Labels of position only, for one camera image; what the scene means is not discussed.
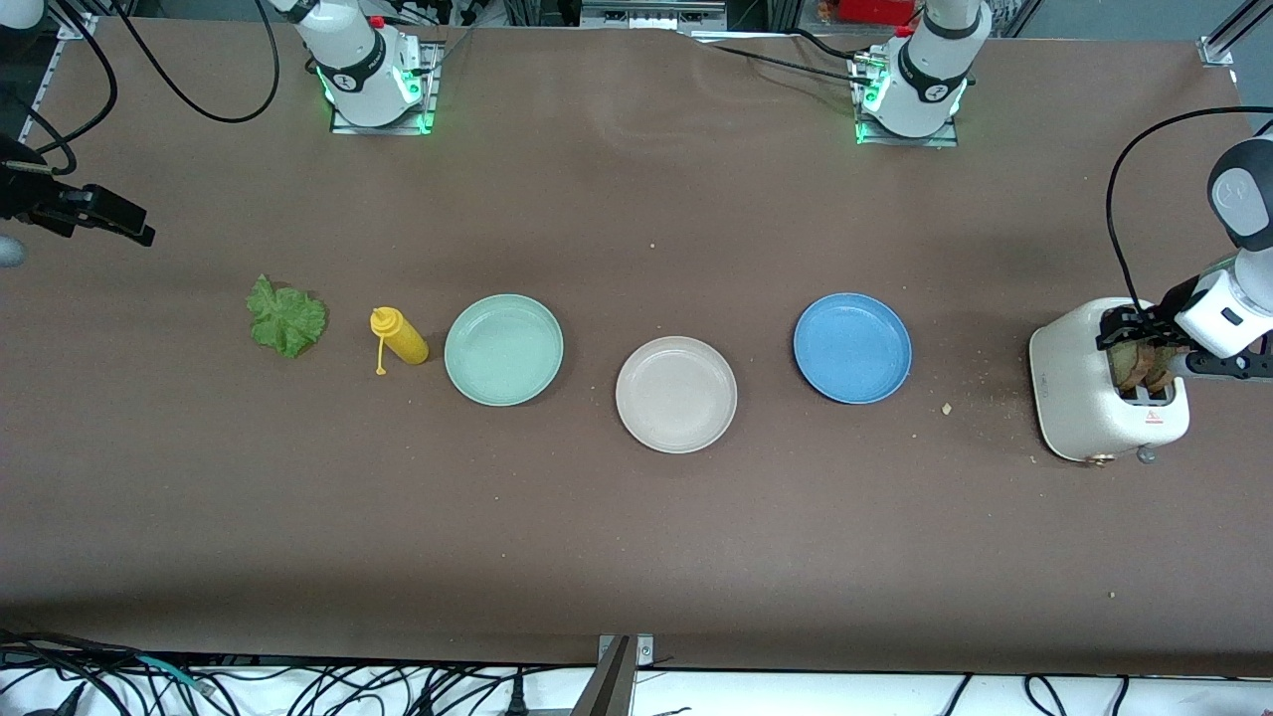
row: yellow squeeze bottle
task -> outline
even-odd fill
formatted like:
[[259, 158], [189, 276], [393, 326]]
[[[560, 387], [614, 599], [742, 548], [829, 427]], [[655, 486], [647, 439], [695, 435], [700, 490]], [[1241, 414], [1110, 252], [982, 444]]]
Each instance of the yellow squeeze bottle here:
[[382, 306], [372, 311], [372, 333], [379, 336], [381, 347], [376, 353], [376, 375], [384, 375], [384, 345], [397, 353], [404, 363], [419, 366], [429, 357], [429, 345], [419, 331], [406, 322], [397, 308]]

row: lettuce leaf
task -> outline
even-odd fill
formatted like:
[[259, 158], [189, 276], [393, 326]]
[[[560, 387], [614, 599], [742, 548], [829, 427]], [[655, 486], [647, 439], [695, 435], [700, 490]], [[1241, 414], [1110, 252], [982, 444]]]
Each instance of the lettuce leaf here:
[[327, 307], [294, 288], [275, 289], [261, 274], [247, 297], [252, 312], [252, 340], [295, 358], [327, 327]]

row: black cable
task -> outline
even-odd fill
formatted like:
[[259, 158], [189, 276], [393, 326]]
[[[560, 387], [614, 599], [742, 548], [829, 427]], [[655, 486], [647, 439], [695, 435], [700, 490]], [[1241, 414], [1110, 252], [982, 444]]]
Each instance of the black cable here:
[[0, 696], [4, 696], [5, 692], [8, 692], [13, 687], [20, 684], [24, 679], [29, 679], [29, 678], [34, 677], [36, 674], [38, 674], [41, 671], [41, 669], [38, 669], [38, 668], [29, 668], [29, 669], [31, 670], [27, 671], [25, 674], [23, 674], [20, 677], [18, 677], [17, 679], [9, 682], [4, 687], [0, 687]]
[[[387, 712], [384, 710], [384, 699], [381, 698], [379, 694], [376, 694], [376, 693], [364, 693], [363, 696], [355, 698], [350, 703], [358, 703], [359, 701], [363, 701], [364, 698], [374, 698], [376, 702], [381, 705], [381, 716], [386, 716]], [[336, 713], [337, 713], [337, 711], [328, 711], [323, 716], [336, 716]]]
[[39, 127], [45, 130], [45, 132], [47, 132], [48, 136], [53, 139], [53, 147], [61, 149], [62, 154], [66, 157], [65, 167], [52, 167], [48, 169], [48, 173], [53, 175], [55, 177], [60, 177], [74, 172], [75, 168], [79, 167], [79, 162], [75, 159], [75, 152], [71, 150], [71, 145], [66, 144], [66, 138], [59, 134], [57, 130], [53, 129], [53, 125], [48, 124], [48, 120], [46, 120], [39, 112], [37, 112], [34, 107], [19, 99], [18, 96], [15, 96], [13, 92], [9, 90], [9, 88], [0, 87], [0, 89], [4, 90], [4, 94], [5, 97], [9, 98], [9, 101], [22, 107], [22, 110], [27, 112], [27, 116], [31, 117], [32, 121], [39, 125]]
[[[552, 671], [555, 669], [565, 669], [565, 666], [536, 666], [536, 668], [531, 668], [531, 669], [523, 670], [521, 675], [522, 677], [530, 677], [532, 674], [542, 674], [544, 671]], [[477, 687], [474, 691], [471, 691], [471, 692], [468, 692], [468, 693], [466, 693], [466, 694], [456, 698], [454, 701], [452, 701], [451, 703], [448, 703], [446, 708], [443, 708], [442, 711], [438, 711], [435, 716], [446, 716], [452, 708], [460, 706], [465, 701], [468, 701], [470, 698], [477, 696], [479, 693], [481, 693], [484, 691], [485, 692], [494, 692], [496, 688], [499, 688], [500, 684], [503, 684], [505, 682], [509, 682], [509, 680], [512, 680], [514, 678], [517, 678], [516, 674], [509, 674], [508, 677], [498, 677], [490, 684], [486, 684], [484, 687]]]
[[238, 125], [260, 117], [266, 110], [270, 108], [270, 104], [274, 103], [274, 97], [279, 93], [279, 75], [280, 75], [279, 45], [274, 39], [274, 27], [270, 24], [270, 17], [265, 13], [265, 5], [261, 4], [261, 0], [252, 0], [252, 1], [256, 4], [257, 11], [261, 14], [261, 24], [265, 25], [265, 33], [270, 38], [270, 54], [274, 57], [274, 82], [270, 84], [270, 94], [266, 96], [265, 102], [261, 102], [260, 107], [241, 117], [223, 117], [220, 115], [214, 115], [207, 110], [204, 110], [202, 107], [196, 104], [193, 99], [187, 97], [186, 93], [182, 92], [179, 87], [177, 87], [177, 83], [174, 83], [172, 78], [168, 76], [168, 73], [163, 69], [163, 65], [159, 64], [159, 60], [155, 57], [154, 52], [150, 51], [150, 47], [146, 45], [146, 41], [143, 39], [141, 36], [137, 33], [137, 28], [134, 27], [132, 20], [129, 19], [127, 15], [125, 15], [123, 11], [120, 9], [118, 0], [109, 0], [111, 6], [113, 6], [115, 10], [120, 13], [120, 19], [123, 20], [123, 27], [127, 28], [129, 34], [132, 36], [134, 41], [136, 41], [137, 47], [141, 48], [141, 54], [145, 55], [146, 60], [150, 61], [150, 66], [154, 68], [157, 73], [159, 73], [159, 78], [163, 79], [164, 84], [167, 84], [168, 88], [172, 89], [172, 92], [178, 98], [181, 98], [181, 101], [185, 102], [186, 106], [190, 107], [191, 110], [199, 112], [200, 115], [207, 117], [209, 120], [224, 122], [228, 125]]
[[967, 684], [971, 680], [973, 680], [971, 673], [964, 674], [964, 680], [961, 680], [959, 685], [955, 687], [955, 693], [951, 694], [950, 702], [946, 703], [946, 710], [942, 711], [942, 716], [951, 716], [952, 713], [955, 713], [955, 707], [959, 706], [959, 698], [964, 696], [964, 689], [967, 688]]
[[[102, 65], [102, 71], [106, 73], [106, 84], [108, 92], [106, 97], [106, 104], [102, 104], [102, 108], [98, 110], [97, 113], [89, 118], [89, 121], [84, 122], [83, 125], [79, 126], [79, 129], [66, 134], [66, 136], [62, 138], [65, 141], [75, 141], [80, 136], [88, 134], [89, 130], [102, 124], [102, 120], [104, 120], [107, 115], [109, 115], [111, 111], [115, 110], [115, 103], [120, 98], [120, 82], [115, 76], [115, 68], [111, 66], [111, 61], [106, 57], [106, 52], [102, 51], [102, 46], [98, 45], [97, 38], [93, 37], [93, 33], [88, 31], [88, 28], [84, 25], [83, 22], [80, 22], [79, 13], [75, 11], [75, 8], [71, 8], [66, 3], [66, 0], [53, 0], [53, 1], [57, 3], [57, 6], [61, 8], [64, 13], [66, 13], [66, 17], [70, 20], [70, 23], [75, 25], [75, 29], [79, 31], [80, 36], [84, 37], [84, 41], [88, 42], [89, 48], [92, 48], [93, 54], [97, 55], [97, 61]], [[56, 148], [57, 143], [51, 141], [41, 147], [39, 149], [36, 149], [36, 153], [47, 154], [48, 152], [52, 152]]]
[[317, 671], [316, 669], [308, 669], [306, 666], [286, 666], [284, 669], [279, 669], [278, 671], [270, 671], [269, 674], [262, 674], [260, 677], [243, 677], [239, 674], [234, 674], [232, 671], [200, 671], [199, 674], [201, 677], [216, 677], [219, 679], [229, 679], [232, 682], [267, 682], [270, 679], [278, 679], [279, 677], [286, 674], [288, 671], [300, 671], [300, 670]]
[[222, 708], [222, 705], [219, 705], [215, 701], [213, 701], [213, 697], [210, 694], [204, 694], [204, 701], [206, 701], [207, 703], [213, 705], [213, 708], [215, 708], [222, 716], [242, 716], [242, 713], [239, 713], [238, 705], [234, 703], [234, 697], [230, 696], [230, 692], [225, 691], [225, 687], [222, 685], [222, 683], [216, 679], [216, 677], [207, 677], [205, 674], [196, 674], [192, 678], [196, 682], [209, 682], [209, 683], [213, 684], [213, 687], [216, 688], [218, 692], [220, 692], [222, 698], [224, 698], [225, 703], [228, 703], [229, 707], [230, 707], [229, 711]]
[[1109, 229], [1110, 245], [1114, 247], [1114, 256], [1118, 259], [1119, 269], [1123, 271], [1123, 282], [1127, 284], [1127, 293], [1132, 298], [1132, 306], [1137, 315], [1141, 317], [1141, 322], [1148, 330], [1155, 330], [1150, 324], [1150, 317], [1144, 308], [1141, 306], [1141, 298], [1137, 296], [1136, 284], [1132, 280], [1132, 269], [1127, 265], [1127, 256], [1123, 255], [1123, 246], [1118, 240], [1118, 231], [1114, 228], [1114, 185], [1118, 181], [1118, 172], [1123, 168], [1123, 162], [1127, 159], [1132, 149], [1136, 148], [1142, 140], [1144, 140], [1151, 134], [1158, 131], [1160, 129], [1171, 126], [1176, 122], [1183, 122], [1185, 120], [1192, 120], [1194, 117], [1208, 117], [1212, 115], [1273, 115], [1273, 107], [1265, 107], [1259, 104], [1234, 104], [1228, 107], [1208, 107], [1206, 110], [1194, 110], [1193, 112], [1184, 112], [1183, 115], [1176, 115], [1174, 117], [1167, 117], [1161, 122], [1151, 126], [1150, 129], [1136, 135], [1132, 141], [1127, 143], [1123, 152], [1119, 153], [1118, 159], [1114, 161], [1114, 168], [1110, 169], [1110, 182], [1105, 187], [1105, 227]]
[[13, 640], [13, 641], [22, 642], [31, 651], [33, 651], [36, 655], [38, 655], [41, 659], [45, 659], [46, 661], [48, 661], [53, 666], [60, 666], [60, 668], [62, 668], [62, 669], [65, 669], [67, 671], [71, 671], [73, 674], [79, 675], [80, 678], [83, 678], [84, 680], [87, 680], [89, 684], [92, 684], [98, 692], [101, 692], [102, 696], [104, 696], [106, 699], [111, 702], [111, 706], [115, 706], [115, 708], [120, 712], [120, 716], [132, 716], [129, 712], [129, 708], [123, 705], [123, 702], [120, 701], [120, 694], [115, 693], [115, 689], [112, 689], [109, 687], [109, 684], [107, 684], [106, 682], [103, 682], [102, 679], [99, 679], [97, 675], [90, 674], [88, 670], [80, 668], [78, 664], [74, 664], [74, 662], [67, 661], [67, 660], [64, 660], [60, 656], [55, 656], [53, 654], [46, 652], [45, 650], [42, 650], [38, 646], [36, 646], [34, 642], [32, 642], [31, 640], [28, 640], [25, 637], [22, 637], [19, 634], [15, 634], [15, 633], [13, 633], [13, 632], [10, 632], [8, 629], [0, 628], [0, 636], [4, 636], [5, 640]]
[[839, 80], [844, 80], [844, 82], [853, 83], [853, 84], [869, 84], [869, 82], [871, 82], [867, 78], [849, 76], [849, 75], [840, 74], [840, 73], [833, 73], [833, 71], [827, 71], [827, 70], [820, 70], [817, 68], [810, 68], [807, 65], [798, 65], [796, 62], [788, 62], [787, 60], [779, 60], [777, 57], [766, 57], [764, 55], [756, 55], [755, 52], [747, 52], [746, 50], [736, 50], [733, 47], [722, 47], [721, 45], [717, 45], [717, 43], [712, 43], [712, 47], [715, 47], [717, 50], [719, 50], [722, 52], [728, 52], [731, 55], [738, 55], [738, 56], [742, 56], [742, 57], [750, 57], [752, 60], [760, 60], [761, 62], [769, 62], [769, 64], [779, 65], [779, 66], [783, 66], [783, 68], [791, 68], [793, 70], [799, 70], [802, 73], [810, 73], [810, 74], [815, 74], [815, 75], [829, 76], [829, 78], [833, 78], [833, 79], [839, 79]]
[[848, 51], [848, 52], [845, 52], [844, 50], [836, 50], [835, 47], [831, 47], [830, 45], [822, 42], [822, 38], [820, 38], [819, 36], [813, 34], [812, 32], [810, 32], [810, 31], [807, 31], [807, 29], [805, 29], [802, 27], [793, 27], [793, 28], [788, 29], [784, 34], [798, 34], [798, 36], [803, 37], [805, 39], [812, 42], [813, 47], [817, 47], [822, 52], [826, 52], [827, 55], [830, 55], [833, 57], [839, 57], [841, 60], [852, 60], [853, 56], [857, 55], [858, 52], [862, 52], [864, 50], [869, 50], [871, 48], [869, 46], [867, 46], [867, 47], [863, 47], [862, 50], [852, 50], [852, 51]]
[[[379, 682], [379, 680], [387, 678], [390, 674], [395, 674], [395, 673], [398, 674], [398, 679], [397, 680], [384, 682], [384, 683], [377, 684], [377, 682]], [[409, 677], [406, 677], [402, 673], [402, 666], [396, 666], [393, 669], [386, 669], [381, 674], [378, 674], [378, 675], [373, 677], [372, 679], [369, 679], [367, 683], [359, 684], [348, 697], [345, 697], [345, 701], [342, 701], [342, 702], [337, 703], [336, 706], [332, 706], [331, 708], [328, 708], [326, 716], [332, 716], [334, 713], [340, 712], [341, 708], [344, 708], [344, 707], [349, 706], [350, 703], [354, 703], [355, 701], [358, 701], [358, 697], [362, 696], [367, 691], [370, 691], [373, 688], [381, 689], [381, 688], [384, 688], [384, 687], [391, 687], [391, 685], [393, 685], [393, 684], [396, 684], [398, 682], [405, 682], [407, 678]]]
[[1118, 687], [1118, 696], [1114, 697], [1114, 706], [1110, 708], [1110, 716], [1118, 716], [1118, 712], [1123, 710], [1123, 699], [1127, 698], [1127, 689], [1132, 685], [1132, 678], [1127, 674], [1119, 677], [1122, 683]]
[[508, 697], [508, 708], [504, 716], [530, 716], [531, 710], [526, 707], [526, 679], [522, 678], [522, 669], [517, 669], [517, 678], [513, 679], [513, 693]]
[[[325, 678], [327, 678], [328, 675], [335, 674], [336, 669], [339, 669], [339, 668], [334, 666], [334, 668], [331, 668], [331, 669], [327, 670], [327, 674], [320, 674], [317, 679], [314, 679], [308, 687], [306, 687], [300, 692], [300, 696], [297, 697], [297, 701], [294, 701], [292, 703], [292, 708], [288, 708], [288, 715], [286, 716], [304, 716], [307, 712], [312, 715], [314, 712], [314, 708], [317, 707], [318, 699], [322, 697], [322, 694], [327, 693], [328, 691], [331, 691], [332, 688], [335, 688], [336, 684], [341, 683], [341, 682], [339, 682], [336, 679], [332, 679], [332, 682], [330, 684], [322, 685], [322, 680]], [[354, 671], [356, 671], [359, 669], [359, 666], [346, 666], [346, 669], [349, 669], [349, 670], [345, 671], [344, 675], [345, 677], [350, 677], [350, 675], [353, 675]], [[306, 706], [300, 707], [299, 711], [295, 711], [297, 706], [300, 705], [300, 699], [304, 698], [306, 693], [308, 693], [311, 688], [314, 689], [313, 697], [311, 697], [309, 702]]]
[[[1039, 683], [1044, 685], [1044, 688], [1048, 689], [1048, 693], [1051, 694], [1051, 701], [1053, 703], [1057, 705], [1057, 711], [1058, 711], [1057, 713], [1053, 713], [1051, 711], [1044, 708], [1044, 706], [1039, 703], [1039, 699], [1034, 697], [1034, 691], [1031, 689], [1031, 684], [1036, 679], [1039, 680]], [[1051, 682], [1048, 680], [1048, 677], [1044, 677], [1041, 674], [1030, 674], [1022, 682], [1022, 687], [1025, 687], [1026, 689], [1026, 698], [1029, 698], [1030, 703], [1032, 703], [1034, 707], [1037, 708], [1040, 712], [1045, 713], [1046, 716], [1068, 716], [1066, 713], [1066, 705], [1060, 702], [1060, 697], [1057, 696], [1057, 689], [1051, 688]]]
[[[462, 669], [457, 669], [457, 670], [448, 670], [446, 668], [437, 668], [437, 670], [433, 674], [429, 674], [429, 678], [425, 680], [425, 684], [424, 684], [425, 685], [424, 691], [420, 692], [420, 696], [416, 697], [415, 702], [412, 702], [411, 706], [407, 707], [406, 713], [404, 716], [434, 716], [433, 705], [437, 703], [438, 699], [440, 699], [443, 696], [446, 696], [447, 692], [449, 692], [452, 688], [457, 687], [465, 679], [467, 679], [467, 678], [481, 678], [481, 679], [490, 678], [490, 679], [495, 679], [496, 678], [496, 677], [485, 677], [485, 675], [477, 674], [477, 671], [480, 671], [480, 670], [481, 670], [481, 666], [472, 666], [472, 668], [467, 668], [467, 669], [462, 668]], [[442, 679], [439, 679], [437, 684], [434, 684], [433, 683], [433, 677], [434, 677], [434, 674], [437, 674], [439, 671], [444, 673], [446, 675]]]
[[155, 708], [159, 710], [159, 716], [168, 716], [168, 710], [163, 707], [163, 694], [168, 693], [168, 689], [171, 689], [177, 682], [169, 680], [168, 684], [164, 685], [163, 691], [157, 689], [154, 673], [149, 665], [146, 666], [146, 682], [150, 684], [150, 693], [154, 696], [154, 702], [150, 705], [150, 708], [146, 708], [145, 716], [150, 716]]

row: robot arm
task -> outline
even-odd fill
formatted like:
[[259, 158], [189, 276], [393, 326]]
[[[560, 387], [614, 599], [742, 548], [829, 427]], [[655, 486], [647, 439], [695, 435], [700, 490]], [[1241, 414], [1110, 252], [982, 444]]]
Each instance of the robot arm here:
[[909, 139], [937, 132], [959, 110], [967, 70], [990, 34], [990, 8], [980, 0], [928, 0], [922, 17], [910, 37], [872, 47], [883, 70], [862, 103], [885, 130]]
[[1184, 349], [1172, 361], [1179, 375], [1273, 380], [1268, 340], [1249, 349], [1273, 331], [1273, 136], [1225, 152], [1207, 183], [1211, 208], [1237, 252], [1169, 290], [1143, 316], [1130, 306], [1111, 312], [1097, 347], [1176, 347]]
[[0, 25], [10, 29], [31, 29], [45, 18], [45, 0], [0, 1]]
[[378, 127], [421, 101], [420, 42], [368, 19], [358, 0], [270, 0], [290, 20], [318, 64], [327, 98], [349, 122]]

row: tabletop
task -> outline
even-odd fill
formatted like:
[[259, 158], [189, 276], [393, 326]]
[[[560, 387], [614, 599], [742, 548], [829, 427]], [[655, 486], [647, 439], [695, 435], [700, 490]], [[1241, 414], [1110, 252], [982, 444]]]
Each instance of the tabletop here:
[[[269, 88], [261, 28], [141, 32], [199, 102]], [[960, 145], [857, 145], [835, 80], [661, 31], [477, 29], [434, 134], [334, 136], [279, 29], [274, 106], [205, 121], [123, 28], [116, 111], [75, 182], [150, 211], [153, 248], [9, 226], [0, 273], [0, 617], [151, 650], [594, 659], [656, 634], [677, 664], [1268, 673], [1265, 386], [1197, 382], [1160, 464], [1050, 456], [1026, 340], [1122, 296], [1104, 227], [1119, 149], [1236, 103], [1189, 43], [992, 41]], [[791, 38], [746, 47], [836, 69]], [[42, 111], [104, 99], [75, 43]], [[1158, 132], [1116, 219], [1143, 294], [1228, 250], [1206, 201], [1242, 117]], [[328, 307], [290, 361], [250, 338], [257, 275]], [[451, 321], [494, 293], [565, 334], [551, 386], [486, 408], [448, 381]], [[914, 364], [835, 404], [792, 357], [801, 311], [861, 292]], [[378, 377], [368, 315], [434, 357]], [[622, 428], [624, 359], [663, 335], [732, 364], [733, 424], [693, 455]], [[950, 414], [943, 405], [950, 404]]]

